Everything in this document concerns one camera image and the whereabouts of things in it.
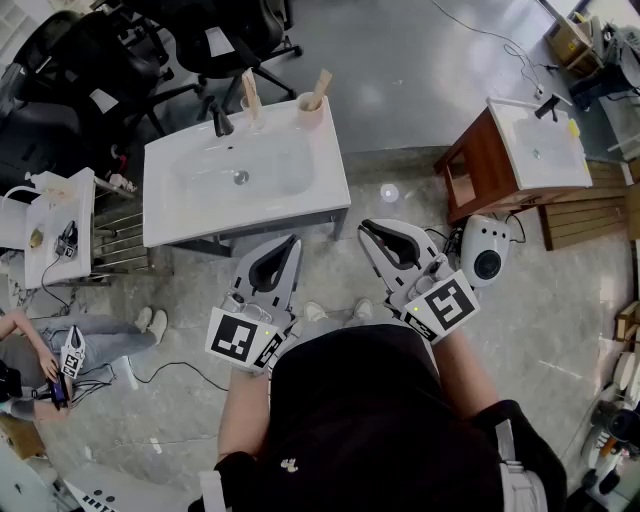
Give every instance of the white sink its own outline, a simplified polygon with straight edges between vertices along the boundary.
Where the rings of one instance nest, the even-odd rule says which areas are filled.
[[[349,207],[326,98],[324,108],[313,129],[298,126],[290,101],[263,107],[260,130],[239,113],[231,135],[216,137],[209,121],[147,144],[144,245]]]
[[[535,116],[540,105],[488,98],[489,110],[511,161],[520,190],[545,187],[591,187],[580,138],[571,134],[569,115],[557,109]]]
[[[211,201],[250,200],[257,205],[307,190],[312,168],[311,148],[299,128],[231,135],[178,156],[171,165],[165,201],[179,190],[189,208],[207,208]]]

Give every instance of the hand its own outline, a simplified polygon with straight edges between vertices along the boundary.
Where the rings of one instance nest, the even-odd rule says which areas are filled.
[[[51,350],[43,350],[40,352],[39,356],[40,366],[42,367],[44,374],[52,381],[56,381],[58,379],[58,361],[51,353]]]

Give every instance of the paper sheet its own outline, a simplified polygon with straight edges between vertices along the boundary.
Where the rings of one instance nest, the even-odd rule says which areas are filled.
[[[205,32],[205,34],[207,34],[209,51],[211,52],[212,57],[224,55],[225,53],[233,53],[235,51],[220,27],[210,28]]]
[[[93,100],[93,102],[98,105],[100,112],[106,114],[118,104],[118,100],[109,96],[106,92],[101,91],[100,89],[96,89],[93,91],[89,97]]]

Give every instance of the faucet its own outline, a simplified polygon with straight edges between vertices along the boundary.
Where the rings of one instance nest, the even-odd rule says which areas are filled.
[[[231,124],[227,115],[220,108],[220,105],[218,105],[215,96],[207,96],[204,99],[202,108],[200,109],[200,113],[196,120],[204,121],[207,117],[207,112],[211,112],[211,115],[213,116],[213,126],[215,127],[216,135],[218,137],[231,135],[233,133],[233,124]]]
[[[536,117],[538,119],[542,119],[549,111],[551,111],[551,114],[553,115],[553,120],[557,123],[558,115],[556,114],[556,105],[560,103],[560,100],[564,101],[570,107],[572,106],[571,103],[565,100],[562,96],[560,96],[559,94],[553,93],[551,95],[551,98],[545,101],[542,104],[542,106],[535,111]]]

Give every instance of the box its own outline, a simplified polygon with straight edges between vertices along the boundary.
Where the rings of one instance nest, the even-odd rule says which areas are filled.
[[[592,48],[591,22],[576,24],[567,19],[558,20],[545,34],[547,43],[563,66],[570,65]]]
[[[0,415],[0,430],[20,459],[44,454],[44,444],[33,423],[3,414]]]

